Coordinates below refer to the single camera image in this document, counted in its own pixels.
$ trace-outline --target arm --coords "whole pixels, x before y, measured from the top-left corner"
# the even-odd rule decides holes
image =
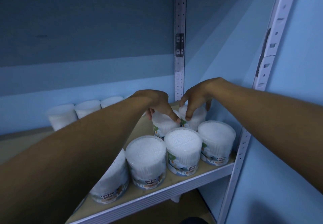
[[[257,140],[323,193],[323,107],[209,79],[189,89],[187,119],[210,99],[218,100]]]
[[[0,223],[64,223],[115,160],[142,114],[180,119],[162,91],[138,91],[0,166]]]

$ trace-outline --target shelf unit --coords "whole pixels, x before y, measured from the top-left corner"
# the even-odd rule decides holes
[[[186,0],[174,0],[174,2],[174,91],[175,101],[178,101],[184,94]],[[262,54],[259,58],[258,68],[253,82],[253,88],[256,90],[265,90],[292,3],[293,0],[275,1],[263,44]],[[17,143],[21,143],[22,140],[26,141],[26,139],[28,139],[37,142],[50,133],[52,133],[52,131],[46,129],[45,131],[33,132],[30,135],[18,136],[18,138],[15,139],[5,136],[2,137],[2,139],[0,138],[0,140],[2,140],[2,142],[15,140]],[[127,143],[142,135],[153,135],[152,124],[147,117],[142,117],[139,120]],[[216,167],[200,161],[199,170],[191,177],[178,177],[168,172],[164,183],[160,187],[148,191],[139,190],[133,184],[130,184],[122,198],[108,205],[100,205],[95,203],[91,198],[87,198],[80,209],[70,217],[67,223],[110,223],[163,202],[175,195],[185,193],[212,181],[230,176],[220,209],[220,215],[217,219],[218,224],[224,224],[250,138],[251,134],[245,128],[242,128],[239,143],[235,150],[236,152],[232,154],[232,158],[225,166]]]

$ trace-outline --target perforated metal post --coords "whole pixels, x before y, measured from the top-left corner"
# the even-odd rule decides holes
[[[269,21],[269,26],[267,29],[267,35],[264,42],[262,55],[259,60],[256,77],[253,83],[253,89],[264,91],[266,88],[271,67],[273,65],[275,55],[277,53],[277,48],[279,46],[279,42],[283,34],[285,23],[292,4],[293,0],[275,1],[271,18]],[[245,128],[242,128],[242,131],[240,133],[237,157],[232,170],[232,175],[229,184],[225,191],[219,218],[217,220],[218,224],[224,224],[228,215],[229,207],[236,188],[236,184],[239,178],[239,174],[242,168],[243,160],[249,145],[250,138],[251,134]]]
[[[175,0],[175,101],[184,95],[186,0]]]

